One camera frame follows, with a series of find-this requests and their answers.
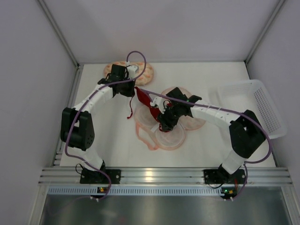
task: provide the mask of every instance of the white plastic basket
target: white plastic basket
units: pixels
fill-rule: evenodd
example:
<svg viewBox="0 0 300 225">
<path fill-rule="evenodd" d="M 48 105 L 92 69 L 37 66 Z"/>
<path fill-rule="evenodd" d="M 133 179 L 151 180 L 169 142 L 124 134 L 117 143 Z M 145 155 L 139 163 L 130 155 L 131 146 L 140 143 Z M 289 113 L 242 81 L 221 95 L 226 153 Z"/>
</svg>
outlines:
<svg viewBox="0 0 300 225">
<path fill-rule="evenodd" d="M 253 111 L 270 139 L 286 135 L 287 129 L 264 84 L 247 80 L 225 84 L 217 89 L 223 108 Z"/>
</svg>

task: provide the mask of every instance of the white wall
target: white wall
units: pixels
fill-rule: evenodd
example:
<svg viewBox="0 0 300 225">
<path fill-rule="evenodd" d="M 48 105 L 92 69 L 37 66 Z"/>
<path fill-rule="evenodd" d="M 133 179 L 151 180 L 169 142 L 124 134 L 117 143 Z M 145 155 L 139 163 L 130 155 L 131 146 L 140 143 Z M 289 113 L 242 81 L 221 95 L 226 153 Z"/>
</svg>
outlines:
<svg viewBox="0 0 300 225">
<path fill-rule="evenodd" d="M 243 61 L 278 0 L 45 0 L 79 62 Z"/>
<path fill-rule="evenodd" d="M 0 224 L 26 224 L 75 68 L 34 0 L 0 7 Z"/>
<path fill-rule="evenodd" d="M 279 163 L 287 166 L 300 197 L 300 1 L 288 0 L 249 64 L 287 121 L 288 133 L 274 141 Z"/>
</svg>

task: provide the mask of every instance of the white tabletop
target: white tabletop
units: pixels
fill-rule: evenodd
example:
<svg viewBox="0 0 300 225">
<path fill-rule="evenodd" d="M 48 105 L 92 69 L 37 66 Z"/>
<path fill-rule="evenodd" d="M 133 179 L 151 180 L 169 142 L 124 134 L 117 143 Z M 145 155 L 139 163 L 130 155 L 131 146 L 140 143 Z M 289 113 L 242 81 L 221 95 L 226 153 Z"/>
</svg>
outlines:
<svg viewBox="0 0 300 225">
<path fill-rule="evenodd" d="M 144 89 L 161 93 L 163 90 L 178 86 L 201 96 L 211 104 L 220 105 L 216 88 L 224 83 L 248 80 L 248 73 L 243 62 L 198 62 L 198 63 L 151 63 L 155 71 L 153 81 Z M 84 65 L 75 104 L 81 102 L 95 88 L 103 77 L 106 64 Z M 137 138 L 135 120 L 130 115 L 130 98 L 116 95 L 108 101 L 98 114 L 93 117 L 95 141 L 93 147 L 105 161 L 106 166 L 122 167 L 217 167 L 230 151 L 230 139 L 226 131 L 215 125 L 205 123 L 196 131 L 187 131 L 184 143 L 176 150 L 158 149 L 150 151 Z M 133 99 L 133 109 L 138 105 Z M 268 152 L 264 142 L 251 156 L 249 161 L 263 158 Z M 75 166 L 80 163 L 64 153 L 61 166 Z M 273 157 L 249 166 L 274 167 Z"/>
</svg>

